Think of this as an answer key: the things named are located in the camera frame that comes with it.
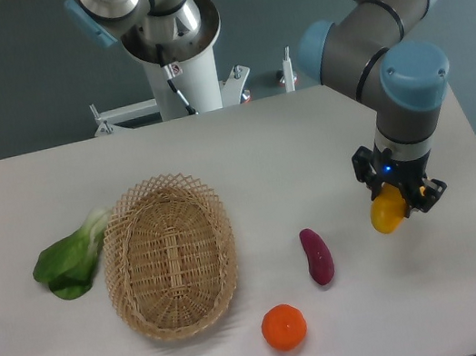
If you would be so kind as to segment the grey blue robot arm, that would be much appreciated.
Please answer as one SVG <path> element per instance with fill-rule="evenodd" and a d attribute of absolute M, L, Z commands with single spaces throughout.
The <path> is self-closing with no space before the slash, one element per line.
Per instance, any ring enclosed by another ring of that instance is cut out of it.
<path fill-rule="evenodd" d="M 357 180 L 371 191 L 372 220 L 427 212 L 445 183 L 427 172 L 447 93 L 450 63 L 435 45 L 407 41 L 436 0 L 353 0 L 340 23 L 316 22 L 299 43 L 301 71 L 376 113 L 374 144 L 354 153 Z M 124 45 L 144 67 L 164 120 L 225 106 L 213 44 L 212 0 L 65 0 L 77 26 L 100 46 Z"/>

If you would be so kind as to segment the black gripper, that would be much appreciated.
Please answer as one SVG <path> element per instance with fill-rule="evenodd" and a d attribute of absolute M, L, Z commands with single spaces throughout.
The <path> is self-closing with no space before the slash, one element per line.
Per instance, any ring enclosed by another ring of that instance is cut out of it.
<path fill-rule="evenodd" d="M 441 199 L 447 184 L 438 179 L 424 179 L 430 152 L 411 160 L 398 160 L 388 148 L 379 150 L 360 146 L 352 156 L 354 175 L 366 185 L 371 200 L 380 195 L 385 183 L 397 187 L 404 200 L 410 200 L 411 208 L 427 213 Z"/>

